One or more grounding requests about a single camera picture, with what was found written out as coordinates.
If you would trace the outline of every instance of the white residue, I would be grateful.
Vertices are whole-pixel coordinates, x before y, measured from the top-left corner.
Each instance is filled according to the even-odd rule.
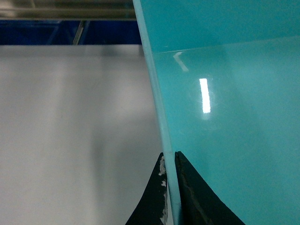
[[[159,162],[159,176],[165,174],[165,157],[161,157]]]
[[[163,210],[163,216],[160,218],[160,221],[163,223],[163,225],[167,225],[167,220],[168,220],[167,192],[164,193],[164,197],[165,197],[165,208]]]

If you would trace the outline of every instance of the gray surface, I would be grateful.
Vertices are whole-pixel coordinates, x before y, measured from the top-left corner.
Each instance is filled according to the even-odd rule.
[[[0,47],[0,224],[125,224],[161,152],[139,46]]]

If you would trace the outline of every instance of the glossy turquoise surface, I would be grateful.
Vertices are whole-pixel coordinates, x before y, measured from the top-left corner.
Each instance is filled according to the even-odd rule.
[[[300,1],[147,1],[135,10],[175,224],[182,151],[247,225],[300,224]]]

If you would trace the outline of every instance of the black rubber piece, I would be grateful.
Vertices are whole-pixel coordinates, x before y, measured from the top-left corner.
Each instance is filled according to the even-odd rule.
[[[245,225],[213,192],[184,154],[175,153],[184,225]]]
[[[142,198],[126,225],[165,225],[167,219],[166,184],[165,160],[161,153]]]

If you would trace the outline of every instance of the turquoise panel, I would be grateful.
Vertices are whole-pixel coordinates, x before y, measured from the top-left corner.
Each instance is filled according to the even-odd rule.
[[[182,151],[247,225],[300,224],[300,1],[147,1],[135,10],[175,224]]]

